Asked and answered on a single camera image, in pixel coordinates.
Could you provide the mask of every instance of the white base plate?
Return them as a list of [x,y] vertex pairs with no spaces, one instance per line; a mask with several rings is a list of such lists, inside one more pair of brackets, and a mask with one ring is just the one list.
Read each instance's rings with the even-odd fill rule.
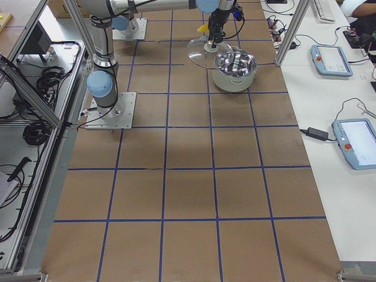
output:
[[136,19],[139,24],[139,30],[129,36],[121,33],[117,29],[112,30],[112,37],[114,41],[134,41],[144,40],[146,35],[147,19]]
[[[112,130],[112,129],[131,129],[133,122],[133,114],[135,112],[136,92],[122,92],[119,94],[119,100],[125,105],[124,113],[113,119],[98,119],[98,111],[89,112],[86,129],[89,130]],[[96,107],[96,102],[92,101],[91,108]]]

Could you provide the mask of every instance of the keyboard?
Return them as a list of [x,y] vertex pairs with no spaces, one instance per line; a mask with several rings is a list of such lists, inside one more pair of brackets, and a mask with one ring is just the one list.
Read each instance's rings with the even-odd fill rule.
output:
[[335,18],[328,1],[331,0],[312,0],[313,10],[316,11],[317,18],[320,22],[334,24]]

